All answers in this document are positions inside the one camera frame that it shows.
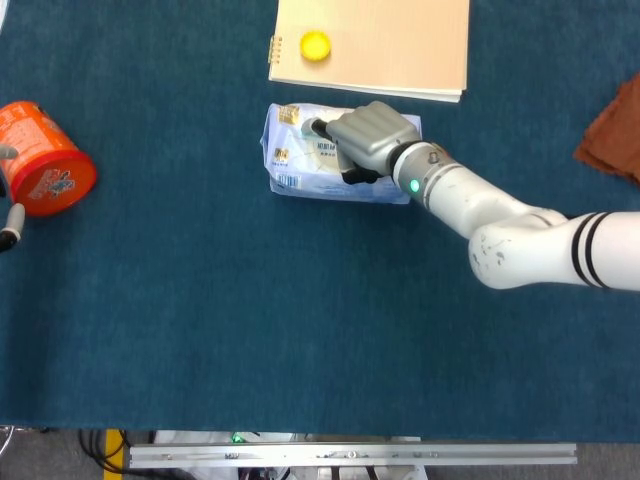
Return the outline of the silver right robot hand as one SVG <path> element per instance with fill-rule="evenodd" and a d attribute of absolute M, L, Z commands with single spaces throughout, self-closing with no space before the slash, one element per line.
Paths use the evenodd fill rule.
<path fill-rule="evenodd" d="M 391 176 L 399 156 L 422 141 L 414 124 L 380 101 L 357 107 L 336 120 L 308 119 L 301 132 L 335 146 L 342 180 L 349 185 L 373 184 Z"/>

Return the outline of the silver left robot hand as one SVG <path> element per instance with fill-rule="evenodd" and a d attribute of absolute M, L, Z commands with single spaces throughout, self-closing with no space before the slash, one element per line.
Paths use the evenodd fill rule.
<path fill-rule="evenodd" d="M 1 145 L 1 159 L 13 160 L 18 156 L 14 147 Z M 26 218 L 25 207 L 21 203 L 15 203 L 8 212 L 5 226 L 1 229 L 1 252 L 4 253 L 14 248 L 22 238 Z"/>

